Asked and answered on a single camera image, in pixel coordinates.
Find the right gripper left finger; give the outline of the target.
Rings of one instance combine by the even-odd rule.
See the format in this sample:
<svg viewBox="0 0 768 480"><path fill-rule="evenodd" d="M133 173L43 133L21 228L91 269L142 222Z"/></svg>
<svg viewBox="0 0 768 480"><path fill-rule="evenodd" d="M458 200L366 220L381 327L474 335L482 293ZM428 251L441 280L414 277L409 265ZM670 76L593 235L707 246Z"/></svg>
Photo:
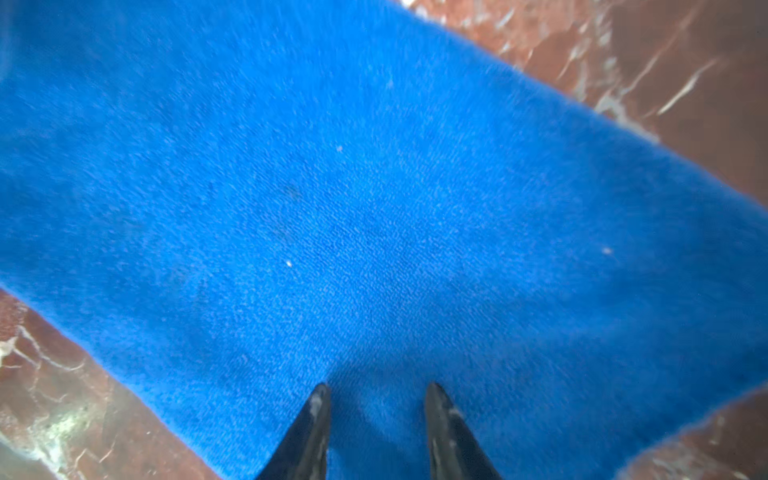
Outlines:
<svg viewBox="0 0 768 480"><path fill-rule="evenodd" d="M326 478L331 430L331 393L317 384L257 480Z"/></svg>

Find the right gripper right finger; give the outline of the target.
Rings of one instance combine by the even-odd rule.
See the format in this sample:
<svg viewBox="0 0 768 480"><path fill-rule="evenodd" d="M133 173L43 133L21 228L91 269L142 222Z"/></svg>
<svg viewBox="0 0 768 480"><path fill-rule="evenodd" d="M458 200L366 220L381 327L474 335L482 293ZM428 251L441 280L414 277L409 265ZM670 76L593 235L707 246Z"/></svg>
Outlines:
<svg viewBox="0 0 768 480"><path fill-rule="evenodd" d="M440 384L428 385L424 406L432 480L502 479Z"/></svg>

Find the blue towel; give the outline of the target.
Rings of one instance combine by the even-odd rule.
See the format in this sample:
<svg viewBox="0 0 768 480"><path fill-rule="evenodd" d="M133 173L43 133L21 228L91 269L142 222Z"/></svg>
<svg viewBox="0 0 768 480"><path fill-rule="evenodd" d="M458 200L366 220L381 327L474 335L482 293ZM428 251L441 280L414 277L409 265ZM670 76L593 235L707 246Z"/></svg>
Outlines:
<svg viewBox="0 0 768 480"><path fill-rule="evenodd" d="M767 379L767 215L389 1L5 1L1 286L221 476L312 388L422 479L609 479Z"/></svg>

